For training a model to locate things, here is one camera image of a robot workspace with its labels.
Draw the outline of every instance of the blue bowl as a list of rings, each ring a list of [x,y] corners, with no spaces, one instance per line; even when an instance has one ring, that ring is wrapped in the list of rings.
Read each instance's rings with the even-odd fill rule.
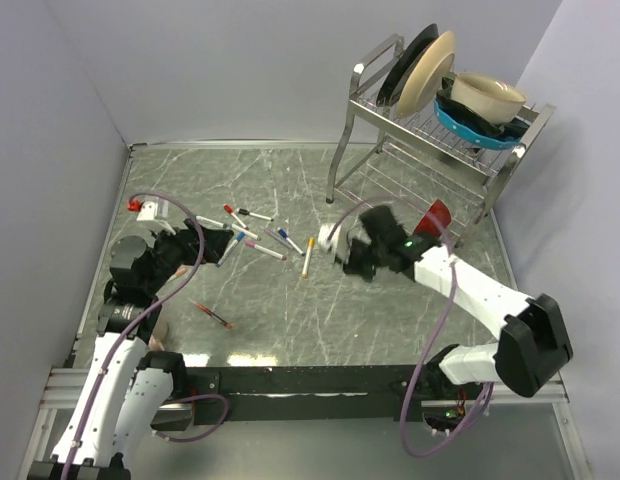
[[[458,123],[450,115],[441,110],[439,102],[434,101],[434,112],[437,116],[439,123],[454,133],[459,138],[462,138],[466,142],[470,142],[480,148],[487,148],[489,150],[507,150],[509,148],[516,147],[521,142],[521,138],[513,137],[486,137],[479,135],[472,129]]]

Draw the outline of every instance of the white wall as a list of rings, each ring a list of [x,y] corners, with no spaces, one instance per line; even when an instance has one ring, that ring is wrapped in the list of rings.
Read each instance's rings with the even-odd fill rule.
[[[44,2],[0,0],[0,479],[72,345],[124,158]]]
[[[47,1],[128,143],[334,141],[352,67],[391,33],[438,22],[457,33],[457,69],[515,82],[560,3]]]
[[[521,287],[559,301],[598,479],[620,479],[620,0],[564,0],[519,85],[558,106],[498,205]]]

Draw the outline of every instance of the silver rack frame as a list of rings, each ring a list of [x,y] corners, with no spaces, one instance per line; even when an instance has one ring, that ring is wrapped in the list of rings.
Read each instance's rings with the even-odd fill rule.
[[[403,48],[403,37],[393,34],[354,66],[350,77],[346,123],[328,171],[326,202],[332,203],[334,201],[335,189],[339,189],[340,193],[352,199],[352,192],[341,187],[355,172],[365,176],[359,171],[359,168],[367,164],[374,155],[387,153],[389,157],[408,166],[418,162],[422,167],[436,172],[434,175],[429,175],[430,180],[436,182],[435,177],[439,175],[445,179],[445,182],[452,182],[467,192],[467,195],[464,195],[459,193],[458,189],[454,190],[454,193],[471,204],[470,218],[461,221],[455,217],[455,212],[451,212],[453,224],[451,224],[450,232],[455,237],[455,246],[462,247],[472,236],[475,226],[491,211],[497,198],[552,116],[555,107],[547,104],[538,110],[535,110],[535,105],[522,107],[518,116],[529,123],[530,127],[517,146],[501,152],[477,148],[448,131],[436,120],[432,104],[412,117],[397,119],[394,107],[376,106],[375,98],[378,91],[373,90],[373,87],[397,63],[403,53]],[[362,84],[361,79],[364,72],[390,49],[394,49],[392,59],[372,73]],[[355,117],[359,117],[378,128],[377,143],[370,152],[337,180],[337,171],[345,149],[350,142]],[[378,169],[375,170],[412,194],[416,198],[420,210],[427,210],[429,202],[415,192],[410,192],[403,187],[399,180],[391,179]],[[437,183],[450,190],[443,183]],[[382,185],[379,186],[392,193]]]

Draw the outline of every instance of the pink marker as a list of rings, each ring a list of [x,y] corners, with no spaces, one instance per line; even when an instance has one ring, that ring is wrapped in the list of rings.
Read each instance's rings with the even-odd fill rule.
[[[250,230],[250,229],[248,228],[248,226],[247,226],[245,223],[243,223],[243,221],[239,218],[239,215],[237,215],[236,213],[234,213],[234,210],[232,210],[232,207],[231,207],[230,205],[228,205],[228,204],[226,203],[226,204],[223,206],[223,209],[224,209],[226,212],[228,212],[230,215],[232,215],[232,218],[234,218],[234,219],[237,221],[237,223],[238,223],[239,225],[241,225],[241,226],[242,226],[243,228],[245,228],[246,230]]]
[[[277,252],[273,252],[272,250],[262,247],[261,245],[257,245],[254,242],[246,242],[246,246],[250,247],[250,248],[254,248],[255,250],[259,250],[260,252],[265,253],[266,255],[270,255],[271,257],[277,258],[279,260],[285,260],[286,256],[285,255],[281,255],[280,253]]]

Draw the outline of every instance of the blue marker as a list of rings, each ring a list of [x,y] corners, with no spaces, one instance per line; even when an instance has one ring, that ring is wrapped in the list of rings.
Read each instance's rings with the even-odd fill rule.
[[[299,252],[299,255],[303,257],[306,254],[303,250],[299,248],[299,246],[296,243],[292,241],[292,239],[288,236],[288,234],[283,228],[281,227],[277,228],[277,233],[281,235],[285,239],[286,242],[292,245],[292,248],[294,248],[297,252]]]
[[[217,267],[220,267],[221,265],[223,265],[223,262],[226,261],[226,259],[230,256],[230,254],[232,253],[232,251],[237,248],[237,245],[239,245],[239,242],[241,240],[243,240],[243,237],[245,237],[245,234],[243,232],[241,232],[239,235],[237,235],[237,238],[235,238],[232,242],[230,242],[230,245],[228,245],[228,248],[226,248],[226,251],[223,252],[223,256],[219,259],[219,261],[217,262]]]

